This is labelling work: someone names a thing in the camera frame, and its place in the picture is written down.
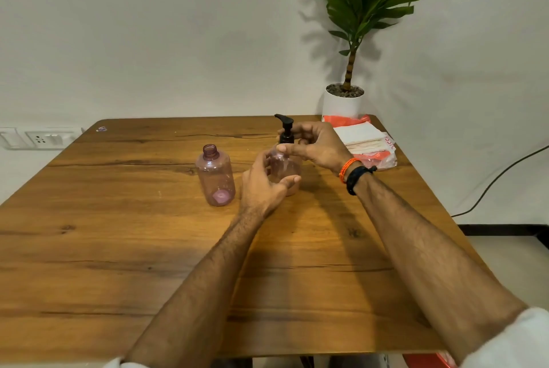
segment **pump nozzle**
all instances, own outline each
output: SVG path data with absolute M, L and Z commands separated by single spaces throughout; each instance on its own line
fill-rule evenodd
M 284 133 L 280 135 L 280 139 L 278 140 L 278 142 L 280 144 L 293 143 L 295 141 L 294 135 L 292 134 L 292 126 L 294 125 L 294 120 L 289 116 L 284 116 L 280 114 L 276 114 L 275 117 L 282 121 L 282 126 L 284 127 Z

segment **wooden table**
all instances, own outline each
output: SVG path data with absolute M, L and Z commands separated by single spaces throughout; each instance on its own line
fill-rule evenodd
M 204 200 L 202 146 L 229 152 L 239 187 L 278 128 L 262 116 L 113 119 L 85 132 L 0 206 L 0 363 L 124 354 L 237 212 L 237 200 Z M 397 153 L 377 175 L 482 263 Z M 359 201 L 306 163 L 301 191 L 251 247 L 221 355 L 438 349 Z

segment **flower pot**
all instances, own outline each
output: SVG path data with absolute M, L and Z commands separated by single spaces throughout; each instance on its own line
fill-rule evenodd
M 322 115 L 339 115 L 348 118 L 359 118 L 362 108 L 364 93 L 355 98 L 344 98 L 324 91 L 324 100 L 322 102 Z

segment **person's left hand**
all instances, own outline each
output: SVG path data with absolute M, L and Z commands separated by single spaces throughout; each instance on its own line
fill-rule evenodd
M 286 197 L 288 189 L 301 180 L 300 176 L 288 176 L 274 184 L 269 181 L 271 170 L 269 150 L 257 155 L 251 169 L 242 175 L 242 202 L 240 212 L 258 212 L 263 218 L 274 211 Z

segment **black bracelet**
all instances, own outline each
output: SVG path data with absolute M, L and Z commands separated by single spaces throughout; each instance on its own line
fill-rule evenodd
M 360 166 L 360 167 L 357 167 L 356 169 L 354 169 L 351 172 L 351 174 L 349 175 L 349 177 L 347 178 L 347 191 L 349 192 L 349 194 L 352 195 L 352 196 L 356 196 L 356 193 L 353 189 L 355 188 L 355 184 L 357 184 L 360 177 L 364 173 L 373 174 L 374 171 L 376 171 L 376 170 L 377 170 L 376 166 L 373 166 L 371 169 L 368 169 L 367 167 L 364 167 L 364 166 Z

